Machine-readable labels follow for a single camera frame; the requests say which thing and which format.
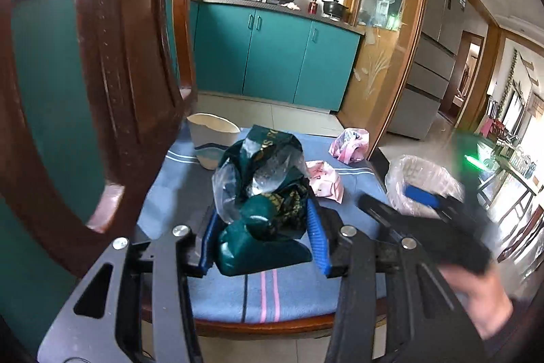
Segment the person right hand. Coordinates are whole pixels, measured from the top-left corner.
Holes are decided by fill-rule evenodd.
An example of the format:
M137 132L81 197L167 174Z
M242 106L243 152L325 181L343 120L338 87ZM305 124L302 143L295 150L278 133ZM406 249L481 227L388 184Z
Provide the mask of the person right hand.
M513 302L501 283L495 263L476 275L456 265L439 267L444 280L454 292L466 296L465 309L479 335L486 340L499 333L514 312Z

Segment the person blue sleeve forearm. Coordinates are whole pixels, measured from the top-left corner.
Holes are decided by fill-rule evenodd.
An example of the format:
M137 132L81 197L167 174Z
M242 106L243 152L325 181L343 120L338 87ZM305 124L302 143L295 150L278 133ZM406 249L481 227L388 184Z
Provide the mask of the person blue sleeve forearm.
M484 341L488 362L543 362L543 285L531 299L512 298L513 313Z

